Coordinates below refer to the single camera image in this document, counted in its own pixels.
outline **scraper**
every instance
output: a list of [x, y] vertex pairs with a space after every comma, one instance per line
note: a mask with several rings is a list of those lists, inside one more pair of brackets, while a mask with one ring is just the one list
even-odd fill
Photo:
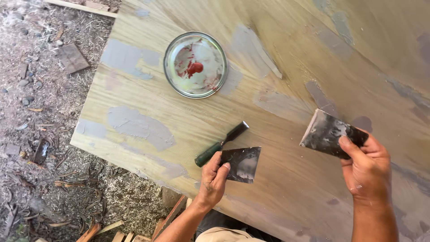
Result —
[[230, 132], [228, 132], [227, 137], [225, 140], [221, 142], [217, 142], [216, 144], [212, 145], [209, 149], [207, 149], [205, 152], [197, 156], [197, 158], [194, 160], [196, 162], [196, 165], [199, 167], [202, 167], [208, 160], [212, 158], [212, 156], [217, 151], [222, 150], [222, 146], [237, 138], [241, 133], [243, 133], [245, 130], [247, 130], [249, 126], [245, 123], [245, 121], [242, 121], [239, 125], [237, 125], [234, 129], [232, 129]]
[[341, 159], [351, 157], [339, 146], [339, 138], [347, 136], [358, 147], [364, 145], [369, 135], [321, 109], [317, 109], [300, 142], [300, 146], [314, 149]]
[[260, 152], [260, 146], [224, 150], [219, 165], [221, 166], [226, 162], [230, 163], [231, 168], [227, 180], [253, 184]]

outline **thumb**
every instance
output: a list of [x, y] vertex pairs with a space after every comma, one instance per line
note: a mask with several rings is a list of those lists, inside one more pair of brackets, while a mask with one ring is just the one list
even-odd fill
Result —
[[228, 172], [230, 171], [230, 163], [226, 162], [224, 163], [216, 172], [215, 181], [218, 182], [225, 182], [225, 179], [227, 178]]
[[339, 138], [339, 145], [342, 148], [343, 151], [345, 151], [354, 161], [359, 162], [360, 159], [366, 158], [366, 154], [363, 153], [358, 146], [356, 146], [354, 143], [351, 142], [351, 140], [346, 137], [342, 136]]

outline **metal lid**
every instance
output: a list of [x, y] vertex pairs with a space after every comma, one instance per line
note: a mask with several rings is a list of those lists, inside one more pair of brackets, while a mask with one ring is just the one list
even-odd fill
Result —
[[179, 94], [204, 98], [214, 94], [225, 82], [227, 58], [221, 45], [211, 36], [187, 32], [167, 47], [164, 73]]

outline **hand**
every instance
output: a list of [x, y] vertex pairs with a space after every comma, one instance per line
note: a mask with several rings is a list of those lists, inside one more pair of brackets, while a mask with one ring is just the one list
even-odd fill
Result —
[[221, 152], [218, 151], [212, 156], [211, 160], [203, 166], [200, 191], [194, 201], [206, 212], [209, 212], [215, 207], [224, 195], [225, 181], [230, 171], [230, 163], [224, 163], [220, 167], [220, 162]]
[[390, 155], [385, 147], [371, 134], [361, 148], [346, 136], [339, 139], [339, 145], [351, 157], [341, 159], [341, 164], [354, 202], [391, 204]]

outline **fingernail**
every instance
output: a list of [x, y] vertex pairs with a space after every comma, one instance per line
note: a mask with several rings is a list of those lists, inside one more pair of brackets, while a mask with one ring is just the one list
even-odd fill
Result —
[[349, 145], [351, 144], [351, 140], [346, 136], [342, 136], [339, 138], [339, 143], [342, 143], [343, 145]]
[[227, 169], [230, 169], [230, 163], [229, 162], [224, 163], [222, 166], [225, 166]]

